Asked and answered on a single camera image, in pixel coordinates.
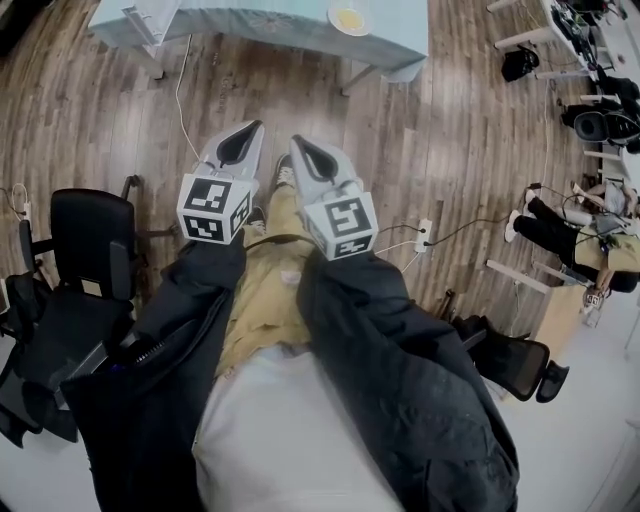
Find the power outlet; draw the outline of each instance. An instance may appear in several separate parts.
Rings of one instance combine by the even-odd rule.
[[[422,219],[420,226],[418,226],[418,236],[416,237],[416,252],[427,252],[429,248],[429,242],[431,241],[431,229],[433,228],[433,222],[429,219]]]

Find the light blue tablecloth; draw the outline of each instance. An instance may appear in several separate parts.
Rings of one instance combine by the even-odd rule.
[[[201,32],[316,50],[372,64],[390,81],[413,80],[428,55],[427,0],[364,0],[373,31],[345,35],[328,20],[331,0],[184,0],[165,40]],[[122,13],[127,0],[102,0],[89,30],[109,46],[145,44]]]

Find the white cube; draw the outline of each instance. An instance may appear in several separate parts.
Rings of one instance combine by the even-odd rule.
[[[185,238],[229,245],[252,209],[252,183],[187,174],[178,199]]]
[[[378,236],[371,194],[305,206],[305,226],[328,260],[370,251]]]

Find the khaki pants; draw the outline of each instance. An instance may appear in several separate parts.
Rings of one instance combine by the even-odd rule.
[[[276,235],[308,237],[297,212],[295,189],[277,189],[269,204],[267,234],[245,226],[245,247]],[[279,342],[295,345],[309,341],[296,295],[312,250],[307,242],[294,242],[265,244],[249,251],[246,271],[236,288],[217,375],[242,364],[261,348]]]

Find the white shirt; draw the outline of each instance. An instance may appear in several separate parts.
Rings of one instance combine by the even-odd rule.
[[[210,512],[402,510],[310,352],[263,349],[218,379],[193,453]]]

